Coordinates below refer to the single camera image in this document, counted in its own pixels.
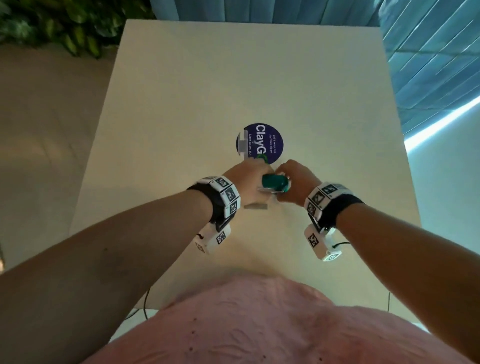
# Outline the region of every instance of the forearm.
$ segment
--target forearm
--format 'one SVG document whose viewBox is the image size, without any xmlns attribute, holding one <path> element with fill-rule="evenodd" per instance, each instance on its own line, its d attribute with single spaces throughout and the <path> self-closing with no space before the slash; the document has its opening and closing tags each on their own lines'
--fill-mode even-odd
<svg viewBox="0 0 480 364">
<path fill-rule="evenodd" d="M 480 362 L 480 257 L 437 235 L 354 204 L 336 224 L 377 278 L 427 328 Z"/>
<path fill-rule="evenodd" d="M 0 277 L 3 359 L 85 359 L 108 342 L 211 215 L 205 195 L 185 191 L 115 215 L 6 272 Z"/>
</svg>

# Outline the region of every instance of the pink shirt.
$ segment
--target pink shirt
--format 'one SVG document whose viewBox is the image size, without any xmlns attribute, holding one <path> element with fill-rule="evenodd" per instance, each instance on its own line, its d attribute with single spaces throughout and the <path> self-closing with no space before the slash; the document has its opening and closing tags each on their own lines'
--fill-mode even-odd
<svg viewBox="0 0 480 364">
<path fill-rule="evenodd" d="M 178 299 L 84 364 L 471 363 L 387 312 L 284 278 L 236 276 Z"/>
</svg>

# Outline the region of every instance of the hand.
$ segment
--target hand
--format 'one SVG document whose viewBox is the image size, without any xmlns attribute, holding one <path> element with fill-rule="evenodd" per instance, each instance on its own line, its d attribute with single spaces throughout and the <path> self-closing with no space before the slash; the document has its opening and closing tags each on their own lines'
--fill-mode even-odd
<svg viewBox="0 0 480 364">
<path fill-rule="evenodd" d="M 273 173 L 273 169 L 263 159 L 248 158 L 230 168 L 223 175 L 237 187 L 241 198 L 240 204 L 247 206 L 265 203 L 272 195 L 257 190 L 258 187 L 262 187 L 262 176 L 268 173 Z"/>
<path fill-rule="evenodd" d="M 311 170 L 292 159 L 278 167 L 275 174 L 280 172 L 285 173 L 292 182 L 292 186 L 287 192 L 277 194 L 277 200 L 280 202 L 291 202 L 303 207 L 308 195 L 315 187 L 322 184 L 322 181 Z"/>
</svg>

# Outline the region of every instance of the round sticker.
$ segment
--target round sticker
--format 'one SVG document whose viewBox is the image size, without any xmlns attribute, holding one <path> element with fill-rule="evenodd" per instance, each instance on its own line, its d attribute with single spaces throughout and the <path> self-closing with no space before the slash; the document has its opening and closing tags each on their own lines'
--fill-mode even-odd
<svg viewBox="0 0 480 364">
<path fill-rule="evenodd" d="M 277 129 L 267 124 L 250 124 L 243 130 L 245 140 L 240 140 L 239 144 L 237 137 L 237 152 L 247 153 L 248 157 L 263 158 L 268 164 L 280 158 L 283 139 Z"/>
</svg>

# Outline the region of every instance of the green plant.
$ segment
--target green plant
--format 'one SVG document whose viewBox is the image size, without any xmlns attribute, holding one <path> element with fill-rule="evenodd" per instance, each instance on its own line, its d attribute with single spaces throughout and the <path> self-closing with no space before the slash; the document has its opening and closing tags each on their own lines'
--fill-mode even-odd
<svg viewBox="0 0 480 364">
<path fill-rule="evenodd" d="M 100 58 L 117 46 L 126 19 L 154 19 L 148 0 L 0 0 L 0 44 L 61 43 Z"/>
</svg>

